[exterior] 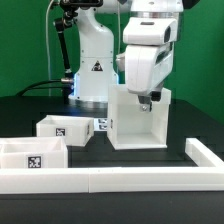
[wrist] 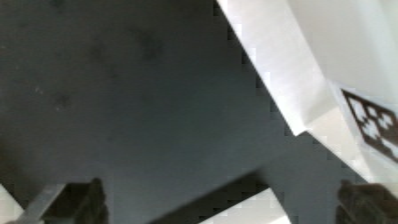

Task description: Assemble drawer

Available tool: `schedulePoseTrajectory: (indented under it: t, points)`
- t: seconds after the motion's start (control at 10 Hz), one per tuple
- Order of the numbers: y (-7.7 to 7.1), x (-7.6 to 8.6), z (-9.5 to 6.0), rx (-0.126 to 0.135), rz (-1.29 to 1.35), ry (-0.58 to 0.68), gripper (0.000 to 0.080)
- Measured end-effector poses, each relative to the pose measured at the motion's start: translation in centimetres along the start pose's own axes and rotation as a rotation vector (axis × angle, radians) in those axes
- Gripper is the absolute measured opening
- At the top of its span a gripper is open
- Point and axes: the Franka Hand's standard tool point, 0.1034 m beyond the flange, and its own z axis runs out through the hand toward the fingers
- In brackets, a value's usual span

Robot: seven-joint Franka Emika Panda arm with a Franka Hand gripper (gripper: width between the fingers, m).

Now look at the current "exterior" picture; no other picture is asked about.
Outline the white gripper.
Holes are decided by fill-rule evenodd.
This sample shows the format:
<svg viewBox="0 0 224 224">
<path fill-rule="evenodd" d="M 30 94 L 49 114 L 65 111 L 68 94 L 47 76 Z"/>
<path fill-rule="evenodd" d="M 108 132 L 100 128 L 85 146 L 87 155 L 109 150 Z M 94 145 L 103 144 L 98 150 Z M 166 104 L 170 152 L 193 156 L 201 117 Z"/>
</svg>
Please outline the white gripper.
<svg viewBox="0 0 224 224">
<path fill-rule="evenodd" d="M 116 63 L 125 72 L 130 93 L 138 97 L 140 109 L 150 112 L 152 101 L 161 100 L 161 92 L 154 91 L 171 73 L 173 43 L 178 22 L 174 18 L 131 17 L 123 31 L 124 53 L 116 56 Z"/>
</svg>

